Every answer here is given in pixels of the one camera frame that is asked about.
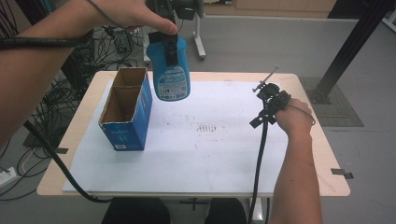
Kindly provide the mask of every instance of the gray floor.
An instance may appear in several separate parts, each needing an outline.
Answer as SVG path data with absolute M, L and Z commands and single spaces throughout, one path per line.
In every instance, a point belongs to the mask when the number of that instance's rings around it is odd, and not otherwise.
M 185 21 L 191 71 L 270 72 L 322 77 L 356 21 L 283 20 L 207 17 L 202 20 L 206 59 L 196 56 L 193 22 Z M 324 222 L 394 223 L 396 186 L 396 34 L 382 23 L 340 78 L 337 85 L 364 124 L 362 128 L 324 128 L 342 168 L 352 172 L 351 195 L 323 198 Z M 12 139 L 3 167 L 15 166 L 26 149 L 21 129 Z M 39 177 L 9 193 L 36 187 Z M 203 223 L 206 207 L 192 212 L 187 205 L 166 202 L 175 224 Z M 100 223 L 107 204 L 80 198 L 41 197 L 0 202 L 1 223 Z

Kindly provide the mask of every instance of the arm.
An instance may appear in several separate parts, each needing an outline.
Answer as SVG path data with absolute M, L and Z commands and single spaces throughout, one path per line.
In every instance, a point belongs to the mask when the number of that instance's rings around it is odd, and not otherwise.
M 125 26 L 148 25 L 173 35 L 177 27 L 151 12 L 144 0 L 93 0 Z M 79 38 L 95 26 L 110 25 L 86 0 L 69 0 L 19 36 Z M 0 147 L 29 118 L 73 49 L 0 50 Z
M 291 99 L 290 105 L 311 113 L 307 104 Z M 289 138 L 285 160 L 276 181 L 270 223 L 321 223 L 318 177 L 312 154 L 312 119 L 286 106 L 276 113 Z

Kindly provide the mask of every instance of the black pole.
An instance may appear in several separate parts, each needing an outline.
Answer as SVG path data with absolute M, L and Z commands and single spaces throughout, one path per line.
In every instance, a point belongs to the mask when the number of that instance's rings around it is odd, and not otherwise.
M 394 0 L 375 0 L 366 9 L 361 19 L 353 28 L 343 47 L 335 56 L 327 72 L 308 97 L 313 104 L 329 104 L 329 93 L 347 67 L 356 57 L 378 24 L 385 17 Z

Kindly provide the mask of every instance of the forearm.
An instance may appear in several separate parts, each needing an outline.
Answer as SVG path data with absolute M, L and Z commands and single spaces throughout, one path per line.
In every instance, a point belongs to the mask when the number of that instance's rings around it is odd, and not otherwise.
M 19 36 L 82 37 L 94 27 L 90 18 L 96 13 L 84 3 L 69 1 Z M 44 48 L 0 51 L 0 146 L 29 118 L 71 52 L 72 49 Z
M 309 134 L 289 138 L 270 223 L 321 223 L 318 177 Z

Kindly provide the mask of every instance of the white paper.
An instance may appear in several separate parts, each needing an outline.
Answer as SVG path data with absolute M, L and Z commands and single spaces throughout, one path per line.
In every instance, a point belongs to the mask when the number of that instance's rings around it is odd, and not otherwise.
M 72 163 L 71 173 L 87 191 L 249 194 L 262 125 L 249 123 L 262 110 L 252 89 L 257 83 L 195 81 L 182 101 L 163 102 L 154 90 L 146 147 L 115 151 L 98 120 L 106 86 Z M 259 193 L 272 193 L 284 159 L 286 134 L 269 125 Z M 66 181 L 65 191 L 75 191 Z

